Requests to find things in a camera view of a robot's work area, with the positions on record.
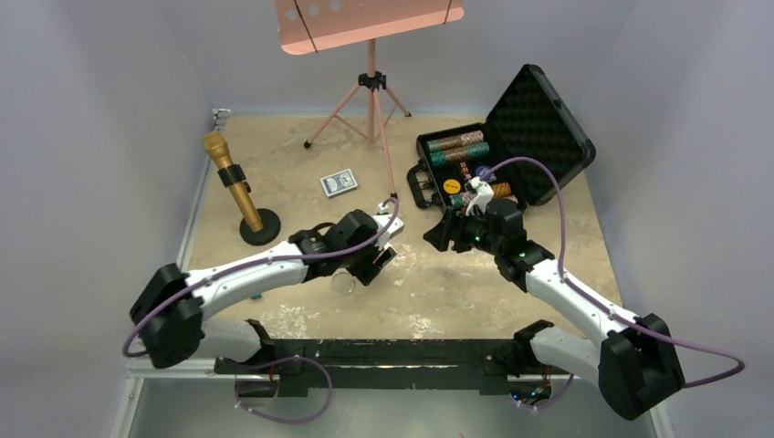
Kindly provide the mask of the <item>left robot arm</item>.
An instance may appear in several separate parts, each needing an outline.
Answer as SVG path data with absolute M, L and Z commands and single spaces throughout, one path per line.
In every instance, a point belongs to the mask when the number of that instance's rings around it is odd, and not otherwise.
M 392 261 L 392 239 L 404 229 L 397 213 L 360 209 L 337 223 L 301 230 L 259 254 L 228 264 L 183 272 L 161 266 L 129 311 L 134 324 L 123 353 L 146 356 L 156 369 L 194 357 L 224 358 L 259 373 L 271 364 L 272 349 L 255 321 L 224 321 L 217 314 L 251 297 L 282 287 L 334 276 L 341 269 L 362 285 Z M 130 349 L 141 341 L 139 352 Z

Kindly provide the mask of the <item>blue playing card deck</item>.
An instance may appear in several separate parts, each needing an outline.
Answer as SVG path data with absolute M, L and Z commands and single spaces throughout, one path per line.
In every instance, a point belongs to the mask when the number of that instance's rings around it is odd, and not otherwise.
M 359 188 L 359 184 L 351 169 L 334 172 L 319 180 L 327 198 L 334 198 Z

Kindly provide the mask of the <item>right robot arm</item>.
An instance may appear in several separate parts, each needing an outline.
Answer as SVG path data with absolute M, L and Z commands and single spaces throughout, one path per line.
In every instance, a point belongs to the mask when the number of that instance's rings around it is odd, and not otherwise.
M 686 386 L 670 331 L 655 314 L 639 317 L 601 296 L 567 271 L 545 247 L 528 238 L 523 214 L 502 198 L 479 214 L 447 211 L 423 235 L 439 252 L 472 249 L 493 256 L 499 274 L 557 310 L 581 332 L 547 326 L 515 343 L 522 370 L 557 366 L 592 382 L 611 409 L 634 420 Z

